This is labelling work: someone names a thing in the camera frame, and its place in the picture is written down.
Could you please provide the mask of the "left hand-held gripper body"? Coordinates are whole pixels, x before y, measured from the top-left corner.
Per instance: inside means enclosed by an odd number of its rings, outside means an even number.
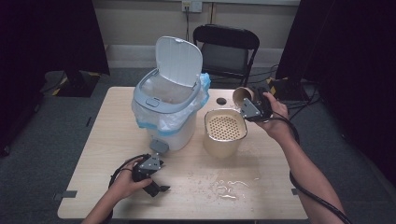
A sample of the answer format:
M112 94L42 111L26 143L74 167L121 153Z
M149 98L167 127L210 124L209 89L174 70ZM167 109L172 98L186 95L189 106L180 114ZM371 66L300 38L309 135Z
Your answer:
M151 175L158 172L160 157L158 155L143 155L143 159L139 161L133 168L132 179L134 182L140 182L149 179ZM157 196L160 192L169 190L169 186L159 186L154 180L144 187L144 191L151 197Z

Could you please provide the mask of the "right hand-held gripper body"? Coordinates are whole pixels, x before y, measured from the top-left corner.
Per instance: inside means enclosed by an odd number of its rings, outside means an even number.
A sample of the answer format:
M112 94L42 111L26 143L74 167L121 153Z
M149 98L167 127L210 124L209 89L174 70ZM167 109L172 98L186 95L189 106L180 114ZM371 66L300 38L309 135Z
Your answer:
M244 97L240 105L241 116L250 122L265 121L272 117L273 111L269 100L260 95L257 101Z

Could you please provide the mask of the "brown paper cup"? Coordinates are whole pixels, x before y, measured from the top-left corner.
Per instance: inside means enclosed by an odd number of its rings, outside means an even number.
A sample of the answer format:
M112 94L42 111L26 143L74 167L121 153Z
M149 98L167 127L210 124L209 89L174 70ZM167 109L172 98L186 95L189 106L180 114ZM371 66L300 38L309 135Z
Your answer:
M247 98L250 101L254 99L254 91L247 87L238 87L233 91L233 102L237 108L240 108L244 103L244 99Z

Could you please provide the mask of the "white pedal trash can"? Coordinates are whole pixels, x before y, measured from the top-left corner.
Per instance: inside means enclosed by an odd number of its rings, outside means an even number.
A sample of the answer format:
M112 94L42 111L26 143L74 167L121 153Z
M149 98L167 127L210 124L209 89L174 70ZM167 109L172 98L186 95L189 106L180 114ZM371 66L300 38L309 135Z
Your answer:
M167 80L191 87L201 75L203 63L201 51L188 41L162 36L157 40L155 54L155 69ZM187 120L178 133L172 135L163 136L157 131L143 128L150 137L149 147L158 153L182 149L194 134L196 113Z

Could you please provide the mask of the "person's left hand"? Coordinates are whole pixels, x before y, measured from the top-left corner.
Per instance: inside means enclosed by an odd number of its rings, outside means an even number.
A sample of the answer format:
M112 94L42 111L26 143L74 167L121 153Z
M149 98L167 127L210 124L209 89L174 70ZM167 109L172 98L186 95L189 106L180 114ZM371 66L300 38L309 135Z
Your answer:
M141 158L130 161L121 168L119 175L108 190L111 199L118 202L129 197L136 190L148 186L152 182L151 178L143 179L138 182L133 181L133 168L139 161L141 161Z

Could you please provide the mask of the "person's right hand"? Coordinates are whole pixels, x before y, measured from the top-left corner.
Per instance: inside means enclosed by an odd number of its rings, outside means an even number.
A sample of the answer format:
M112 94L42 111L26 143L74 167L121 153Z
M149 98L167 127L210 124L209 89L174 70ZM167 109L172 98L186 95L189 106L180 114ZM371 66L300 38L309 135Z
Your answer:
M266 122L258 122L257 125L263 128L267 134L275 139L278 143L283 143L287 140L293 140L293 134L285 119L289 117L288 109L285 105L280 103L271 93L264 92L262 94L266 97L273 110L273 118Z

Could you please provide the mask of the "black stand base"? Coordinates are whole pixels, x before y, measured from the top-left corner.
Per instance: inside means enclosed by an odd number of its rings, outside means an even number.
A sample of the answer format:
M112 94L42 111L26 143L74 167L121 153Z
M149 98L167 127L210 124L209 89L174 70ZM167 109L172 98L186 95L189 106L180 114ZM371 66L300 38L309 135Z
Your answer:
M57 97L84 97L90 98L101 75L93 72L78 71L67 74L52 93Z
M303 101L306 99L306 93L300 82L294 82L288 78L274 79L272 77L266 79L269 92L281 101Z

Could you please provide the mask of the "beige bucket with strainer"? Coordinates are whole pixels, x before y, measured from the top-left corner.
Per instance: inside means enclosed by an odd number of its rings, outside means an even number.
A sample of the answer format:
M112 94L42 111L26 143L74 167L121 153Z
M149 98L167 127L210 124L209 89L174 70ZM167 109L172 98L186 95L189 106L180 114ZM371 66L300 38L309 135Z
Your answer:
M219 108L205 114L204 149L219 159L234 155L248 134L245 120L232 108Z

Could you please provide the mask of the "scattered crumbs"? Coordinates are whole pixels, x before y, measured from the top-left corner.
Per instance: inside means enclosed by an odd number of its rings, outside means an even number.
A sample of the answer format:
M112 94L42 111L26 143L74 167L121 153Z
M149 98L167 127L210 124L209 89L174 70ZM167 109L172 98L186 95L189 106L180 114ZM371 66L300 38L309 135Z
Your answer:
M198 200L210 200L214 195L213 175L188 172L188 193Z

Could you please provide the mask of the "white plastic trash bag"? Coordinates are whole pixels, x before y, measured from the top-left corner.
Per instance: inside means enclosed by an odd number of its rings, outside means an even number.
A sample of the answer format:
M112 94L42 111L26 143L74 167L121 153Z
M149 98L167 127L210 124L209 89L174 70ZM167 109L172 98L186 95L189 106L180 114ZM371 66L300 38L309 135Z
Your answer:
M201 74L191 87L187 87L152 70L134 88L132 110L137 125L163 136L178 133L207 103L210 83L209 74Z

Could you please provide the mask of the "black folding chair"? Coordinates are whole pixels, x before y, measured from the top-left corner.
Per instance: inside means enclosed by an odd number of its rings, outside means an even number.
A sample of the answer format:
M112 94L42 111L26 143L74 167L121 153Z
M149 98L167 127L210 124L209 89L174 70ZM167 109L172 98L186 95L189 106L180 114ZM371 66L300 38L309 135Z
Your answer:
M194 29L193 44L201 47L204 73L238 79L246 87L260 39L251 31L217 24Z

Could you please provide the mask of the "spilled liquid puddle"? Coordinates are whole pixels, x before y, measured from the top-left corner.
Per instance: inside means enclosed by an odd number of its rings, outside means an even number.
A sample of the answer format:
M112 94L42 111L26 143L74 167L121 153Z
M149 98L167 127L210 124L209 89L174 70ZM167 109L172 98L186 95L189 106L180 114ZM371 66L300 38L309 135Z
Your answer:
M212 191L217 198L237 201L246 199L255 187L254 182L223 178L212 184Z

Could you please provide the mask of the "black curtain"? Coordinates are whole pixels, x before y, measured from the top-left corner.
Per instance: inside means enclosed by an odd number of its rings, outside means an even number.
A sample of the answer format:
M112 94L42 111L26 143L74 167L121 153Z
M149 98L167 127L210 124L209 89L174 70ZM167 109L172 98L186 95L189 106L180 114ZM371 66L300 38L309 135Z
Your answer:
M93 0L0 0L0 157L39 105L50 71L109 73Z
M316 81L346 136L396 187L396 0L300 0L276 75Z

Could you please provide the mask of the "white wall socket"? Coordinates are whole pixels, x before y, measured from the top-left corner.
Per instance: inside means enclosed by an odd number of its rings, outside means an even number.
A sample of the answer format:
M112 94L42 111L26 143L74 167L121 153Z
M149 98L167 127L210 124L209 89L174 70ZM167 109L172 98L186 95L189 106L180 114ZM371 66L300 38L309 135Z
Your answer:
M201 13L203 3L199 0L183 0L181 2L181 10L183 12Z

